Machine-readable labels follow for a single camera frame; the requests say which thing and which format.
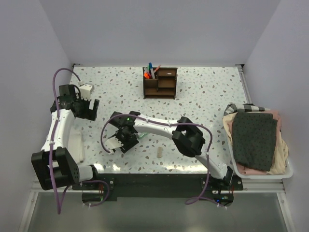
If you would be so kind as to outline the brown wooden desk organizer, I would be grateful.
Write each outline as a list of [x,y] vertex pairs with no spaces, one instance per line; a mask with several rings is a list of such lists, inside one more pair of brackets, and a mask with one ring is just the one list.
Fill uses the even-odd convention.
[[149,79],[144,77],[143,70],[143,98],[144,99],[175,99],[177,88],[177,70],[175,67],[160,67],[155,72],[155,79],[149,73]]

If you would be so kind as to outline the blue capped white marker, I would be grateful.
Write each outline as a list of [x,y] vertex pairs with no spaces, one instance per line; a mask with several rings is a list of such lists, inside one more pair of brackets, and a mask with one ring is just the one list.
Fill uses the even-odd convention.
[[151,62],[148,63],[148,73],[152,79],[155,79],[155,73]]

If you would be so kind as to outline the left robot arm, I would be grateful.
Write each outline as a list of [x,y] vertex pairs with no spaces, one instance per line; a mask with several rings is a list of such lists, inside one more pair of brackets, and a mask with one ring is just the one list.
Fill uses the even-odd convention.
[[96,189],[100,178],[93,165],[79,165],[77,158],[84,154],[83,138],[72,129],[76,118],[94,121],[99,100],[90,108],[94,86],[79,83],[59,86],[59,96],[50,108],[52,121],[46,141],[40,152],[31,156],[31,163],[43,190],[76,185]]

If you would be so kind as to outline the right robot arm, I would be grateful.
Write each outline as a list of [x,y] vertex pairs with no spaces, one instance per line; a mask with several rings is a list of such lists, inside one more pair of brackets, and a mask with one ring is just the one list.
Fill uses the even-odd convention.
[[189,118],[182,116],[179,120],[163,120],[135,111],[129,114],[114,112],[108,123],[117,128],[115,134],[103,143],[108,152],[113,153],[119,148],[126,153],[139,143],[139,133],[163,136],[171,139],[182,155],[202,163],[215,179],[217,188],[225,190],[232,185],[233,170],[217,156],[210,155],[211,131]]

